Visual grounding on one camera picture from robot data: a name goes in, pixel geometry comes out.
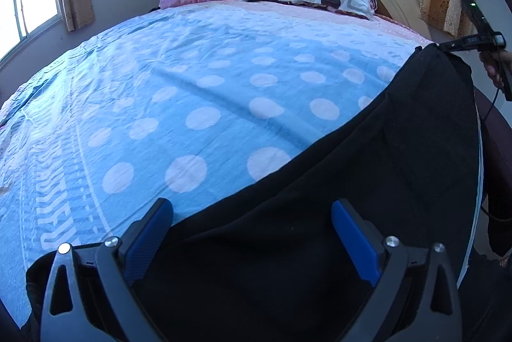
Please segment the polka dot bedsheet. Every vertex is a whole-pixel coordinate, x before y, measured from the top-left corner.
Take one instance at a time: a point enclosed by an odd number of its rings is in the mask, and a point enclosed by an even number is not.
[[[175,222],[339,128],[429,41],[267,2],[209,2],[125,21],[68,51],[0,112],[0,298],[64,241],[121,235],[158,197]]]

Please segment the metal screw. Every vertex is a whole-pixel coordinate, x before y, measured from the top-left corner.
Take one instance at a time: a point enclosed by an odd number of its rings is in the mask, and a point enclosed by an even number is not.
[[[115,247],[117,244],[119,244],[119,238],[117,236],[109,236],[107,239],[105,239],[106,247]]]
[[[59,245],[59,254],[67,254],[71,250],[71,245],[67,242]]]
[[[393,235],[388,236],[386,238],[386,245],[388,247],[395,248],[400,245],[400,240],[396,236],[393,236]]]
[[[444,250],[445,250],[445,247],[444,247],[444,245],[441,244],[441,242],[436,242],[434,244],[434,251],[436,251],[436,252],[444,252]]]

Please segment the blue gripper pad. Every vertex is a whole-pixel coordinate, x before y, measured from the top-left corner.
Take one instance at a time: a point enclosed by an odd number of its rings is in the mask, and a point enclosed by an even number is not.
[[[144,277],[172,225],[174,211],[167,199],[158,199],[140,221],[133,222],[121,237],[118,259],[131,287]]]
[[[331,207],[331,221],[362,280],[375,287],[382,274],[385,250],[380,237],[361,219],[352,206],[343,200]]]

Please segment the white stripe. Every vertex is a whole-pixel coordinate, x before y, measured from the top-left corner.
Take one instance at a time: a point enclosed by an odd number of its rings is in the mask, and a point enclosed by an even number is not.
[[[23,231],[22,231],[22,224],[23,224],[23,218],[21,216],[21,206],[22,202],[24,201],[21,198],[21,194],[23,193],[23,176],[21,176],[20,180],[20,240],[21,240],[21,256],[23,257],[23,267],[25,268],[25,271],[29,269],[29,266],[27,265],[27,255],[25,254],[25,243],[23,242]]]
[[[87,179],[87,184],[89,185],[89,190],[91,191],[91,196],[94,201],[94,206],[96,206],[96,210],[98,211],[98,216],[99,216],[101,223],[103,224],[103,227],[105,228],[105,231],[107,233],[107,235],[103,237],[103,239],[104,239],[104,238],[107,238],[108,236],[112,235],[112,230],[110,229],[110,226],[108,226],[107,220],[105,219],[105,216],[103,215],[103,211],[99,204],[98,198],[96,197],[96,193],[94,193],[94,188],[93,188],[93,184],[91,181],[91,177],[89,176],[89,171],[87,170],[87,165],[85,164],[84,151],[82,150],[82,143],[80,142],[80,133],[78,132],[78,125],[76,123],[75,123],[75,129],[76,129],[76,141],[78,143],[78,151],[80,152],[80,158],[82,159],[82,164],[84,165],[85,178]]]
[[[471,228],[471,236],[469,237],[468,249],[466,250],[466,257],[464,257],[464,263],[462,264],[462,269],[460,270],[459,280],[457,280],[457,288],[459,288],[462,280],[464,280],[464,276],[468,270],[469,263],[469,254],[471,253],[471,249],[473,247],[473,242],[475,241],[475,232],[477,229],[478,222],[478,214],[480,211],[480,206],[482,205],[482,193],[483,193],[483,146],[482,146],[482,131],[480,129],[480,116],[478,115],[477,109],[477,120],[478,120],[478,153],[480,157],[480,167],[478,168],[478,192],[477,192],[477,201],[475,205],[475,215],[473,216],[473,227]]]

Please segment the black cable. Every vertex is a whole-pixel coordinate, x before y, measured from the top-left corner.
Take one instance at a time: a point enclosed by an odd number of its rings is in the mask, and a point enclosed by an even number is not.
[[[482,120],[482,124],[485,123],[485,121],[487,121],[487,117],[489,116],[489,114],[491,113],[492,109],[494,108],[494,104],[496,104],[496,99],[498,99],[498,94],[500,93],[500,88],[496,89],[496,95],[494,95],[494,99],[492,101],[492,104],[491,104],[491,107],[489,108],[489,110],[487,111],[487,114],[485,114],[485,117],[484,119]]]
[[[480,210],[485,213],[490,219],[492,219],[493,221],[496,221],[496,222],[512,222],[512,218],[508,218],[508,219],[500,219],[500,218],[496,218],[494,215],[491,215],[487,209],[485,209],[483,206],[480,206]]]

